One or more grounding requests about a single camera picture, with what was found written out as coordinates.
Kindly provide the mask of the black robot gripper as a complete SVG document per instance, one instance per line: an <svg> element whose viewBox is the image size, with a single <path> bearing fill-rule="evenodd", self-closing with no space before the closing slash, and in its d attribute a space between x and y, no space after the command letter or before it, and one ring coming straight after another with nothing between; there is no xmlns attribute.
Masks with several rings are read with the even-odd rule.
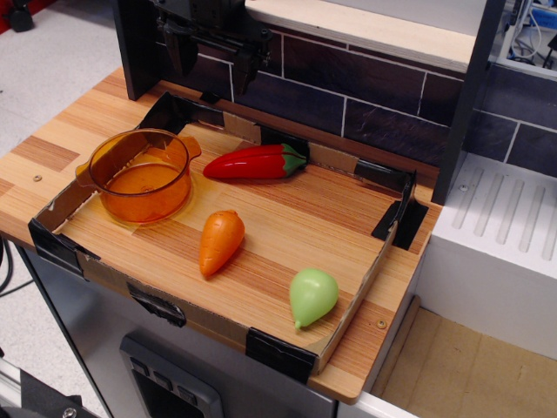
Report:
<svg viewBox="0 0 557 418"><path fill-rule="evenodd" d="M176 72L187 76L200 44L235 57L235 95L244 95L258 68L270 59L272 32L244 1L155 1L158 28Z"/></svg>

